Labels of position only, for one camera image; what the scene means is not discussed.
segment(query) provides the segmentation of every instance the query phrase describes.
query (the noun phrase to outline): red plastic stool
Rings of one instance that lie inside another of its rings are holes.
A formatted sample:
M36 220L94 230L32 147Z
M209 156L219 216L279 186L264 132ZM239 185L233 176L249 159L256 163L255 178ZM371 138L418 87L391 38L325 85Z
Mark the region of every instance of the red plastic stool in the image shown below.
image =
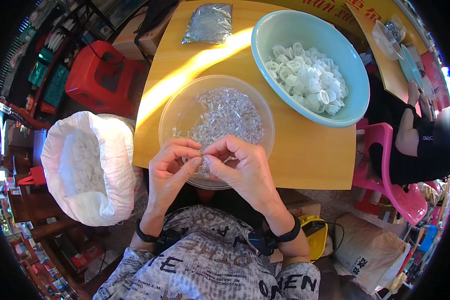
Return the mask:
M102 58L105 54L111 59L105 61L94 51ZM108 90L102 86L107 77L119 72L116 87ZM65 91L72 99L98 113L130 116L134 106L128 94L132 78L140 75L138 72L144 72L142 64L126 59L107 42L95 41L78 53L66 81Z

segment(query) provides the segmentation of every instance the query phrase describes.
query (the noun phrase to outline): person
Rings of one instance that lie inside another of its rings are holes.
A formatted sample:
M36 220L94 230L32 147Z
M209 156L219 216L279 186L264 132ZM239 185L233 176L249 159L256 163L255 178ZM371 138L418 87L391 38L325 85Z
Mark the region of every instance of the person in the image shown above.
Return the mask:
M318 299L320 273L274 186L264 149L232 135L200 149L190 139L172 139L150 161L147 208L123 259L93 299ZM189 158L185 164L183 157ZM228 157L236 159L224 164ZM233 189L210 201L222 209L179 208L180 197L193 189L186 181L204 160L210 177ZM244 204L238 211L232 193ZM243 219L228 211L242 212ZM275 235L281 269L248 239L254 230L249 223L256 221L251 215L261 216ZM163 232L175 232L178 241L168 248L151 242Z
M369 124L388 123L393 128L390 182L404 186L450 175L450 108L433 121L429 101L415 82L408 84L407 104L386 92L378 77L368 79L370 103L365 118ZM421 117L415 110L417 103ZM374 143L368 152L372 170L382 178L383 147Z

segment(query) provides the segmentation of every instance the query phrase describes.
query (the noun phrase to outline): light blue plate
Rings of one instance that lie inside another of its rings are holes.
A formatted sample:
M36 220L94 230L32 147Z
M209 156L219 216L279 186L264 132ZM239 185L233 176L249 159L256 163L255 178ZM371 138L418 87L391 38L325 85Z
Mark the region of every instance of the light blue plate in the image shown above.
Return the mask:
M274 56L272 47L286 48L300 42L304 49L315 47L327 54L340 67L348 87L348 96L334 116L324 112L313 113L295 102L275 81L265 63ZM343 128L357 123L367 111L370 99L369 78L359 54L342 33L324 20L295 10L279 10L261 18L252 31L251 48L260 73L277 95L295 111L306 118L328 127Z
M402 57L405 57L404 59L398 59L398 62L400 63L400 67L402 67L403 74L405 75L405 78L408 82L415 81L418 87L423 89L423 80L422 76L420 75L419 68L417 67L417 64L415 63L412 55L410 54L410 51L408 51L407 47L405 47L404 44L402 44Z

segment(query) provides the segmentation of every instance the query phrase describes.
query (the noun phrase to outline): printed shirt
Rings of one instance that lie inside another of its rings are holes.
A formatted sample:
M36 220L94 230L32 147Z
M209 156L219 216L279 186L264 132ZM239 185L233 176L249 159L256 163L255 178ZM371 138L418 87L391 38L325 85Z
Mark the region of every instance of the printed shirt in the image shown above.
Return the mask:
M248 241L250 226L220 210L196 205L163 226L181 233L155 256L127 248L94 300L318 299L320 273L308 262L280 270Z

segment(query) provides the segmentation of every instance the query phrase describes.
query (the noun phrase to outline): yellow container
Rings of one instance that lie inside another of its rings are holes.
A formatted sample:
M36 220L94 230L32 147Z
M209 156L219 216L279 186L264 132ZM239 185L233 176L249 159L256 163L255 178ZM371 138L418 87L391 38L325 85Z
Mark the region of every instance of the yellow container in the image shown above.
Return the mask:
M320 219L318 217L315 217L314 215L302 215L299 216L298 219L300 221L301 228L312 221L325 222L324 219ZM328 224L325 223L325 227L306 237L308 244L310 245L310 259L312 260L312 263L319 259L320 256L324 253L325 243L327 242L327 232Z

